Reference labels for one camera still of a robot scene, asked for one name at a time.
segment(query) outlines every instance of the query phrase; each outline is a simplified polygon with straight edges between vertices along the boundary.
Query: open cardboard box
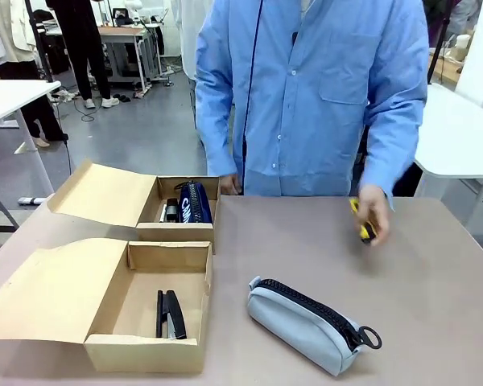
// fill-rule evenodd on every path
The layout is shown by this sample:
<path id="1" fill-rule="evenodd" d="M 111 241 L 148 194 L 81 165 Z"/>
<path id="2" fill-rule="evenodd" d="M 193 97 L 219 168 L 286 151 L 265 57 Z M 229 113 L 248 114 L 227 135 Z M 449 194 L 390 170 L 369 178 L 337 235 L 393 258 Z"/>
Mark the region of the open cardboard box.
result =
<path id="1" fill-rule="evenodd" d="M 47 206 L 54 213 L 136 228 L 139 239 L 144 241 L 214 243 L 213 224 L 159 222 L 167 199 L 180 197 L 175 187 L 189 180 L 204 185 L 216 224 L 220 207 L 219 178 L 141 175 L 90 161 L 84 161 L 75 170 L 48 200 Z"/>
<path id="2" fill-rule="evenodd" d="M 0 339 L 81 343 L 100 372 L 200 372 L 211 254 L 113 239 L 40 249 L 0 289 Z M 186 339 L 155 337 L 158 290 L 175 291 Z"/>

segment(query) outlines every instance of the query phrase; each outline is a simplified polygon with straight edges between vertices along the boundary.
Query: black zipper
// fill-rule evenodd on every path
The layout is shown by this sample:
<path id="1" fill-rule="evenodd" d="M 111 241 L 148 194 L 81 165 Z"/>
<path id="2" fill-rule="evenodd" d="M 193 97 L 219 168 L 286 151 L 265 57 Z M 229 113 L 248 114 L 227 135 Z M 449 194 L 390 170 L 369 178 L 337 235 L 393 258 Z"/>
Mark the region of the black zipper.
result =
<path id="1" fill-rule="evenodd" d="M 196 189 L 196 184 L 190 182 L 188 184 L 188 189 L 190 190 L 190 209 L 192 210 L 192 216 L 196 223 L 204 222 L 202 220 L 202 210 L 200 209 L 200 198 L 199 192 Z"/>
<path id="2" fill-rule="evenodd" d="M 382 341 L 378 333 L 367 326 L 360 327 L 359 331 L 353 327 L 349 321 L 342 315 L 338 314 L 335 310 L 327 307 L 322 303 L 302 295 L 300 292 L 276 281 L 274 279 L 261 280 L 254 288 L 266 288 L 267 290 L 274 291 L 277 294 L 284 296 L 285 298 L 297 303 L 304 307 L 306 310 L 311 311 L 313 314 L 320 316 L 323 320 L 334 327 L 336 331 L 344 338 L 350 351 L 356 350 L 357 347 L 365 344 L 375 350 L 381 348 Z M 366 334 L 371 332 L 377 339 L 378 343 L 374 344 Z"/>

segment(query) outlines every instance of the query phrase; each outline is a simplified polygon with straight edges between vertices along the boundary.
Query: box lid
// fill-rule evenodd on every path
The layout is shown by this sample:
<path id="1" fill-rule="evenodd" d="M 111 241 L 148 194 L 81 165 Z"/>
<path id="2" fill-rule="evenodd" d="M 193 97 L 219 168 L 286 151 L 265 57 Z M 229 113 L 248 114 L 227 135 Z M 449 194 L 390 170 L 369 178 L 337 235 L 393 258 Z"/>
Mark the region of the box lid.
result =
<path id="1" fill-rule="evenodd" d="M 83 343 L 127 244 L 87 239 L 34 252 L 0 289 L 0 339 Z"/>
<path id="2" fill-rule="evenodd" d="M 97 165 L 86 160 L 48 200 L 54 213 L 134 228 L 156 176 Z"/>

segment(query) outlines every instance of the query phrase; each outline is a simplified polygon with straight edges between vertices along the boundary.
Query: blue pouch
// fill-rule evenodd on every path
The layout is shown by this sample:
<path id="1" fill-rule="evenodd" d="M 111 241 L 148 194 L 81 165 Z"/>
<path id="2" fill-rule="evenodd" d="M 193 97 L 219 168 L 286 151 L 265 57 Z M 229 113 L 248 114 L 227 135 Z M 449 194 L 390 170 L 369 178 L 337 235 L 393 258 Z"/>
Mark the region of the blue pouch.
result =
<path id="1" fill-rule="evenodd" d="M 175 188 L 180 189 L 180 223 L 213 223 L 208 196 L 201 183 L 188 181 Z"/>
<path id="2" fill-rule="evenodd" d="M 249 315 L 333 376 L 347 370 L 363 346 L 375 350 L 382 346 L 370 327 L 358 326 L 276 280 L 256 277 L 249 287 Z"/>

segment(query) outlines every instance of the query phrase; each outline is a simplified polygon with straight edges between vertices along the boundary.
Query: stapler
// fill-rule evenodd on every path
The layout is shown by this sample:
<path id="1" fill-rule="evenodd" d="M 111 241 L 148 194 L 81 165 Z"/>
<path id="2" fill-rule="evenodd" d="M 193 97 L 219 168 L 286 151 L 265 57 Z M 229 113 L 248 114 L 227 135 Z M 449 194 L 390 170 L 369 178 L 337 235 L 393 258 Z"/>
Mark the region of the stapler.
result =
<path id="1" fill-rule="evenodd" d="M 163 323 L 167 323 L 167 337 L 169 339 L 186 339 L 186 326 L 179 300 L 171 289 L 165 294 L 158 291 L 158 304 L 155 321 L 155 337 L 163 337 Z"/>

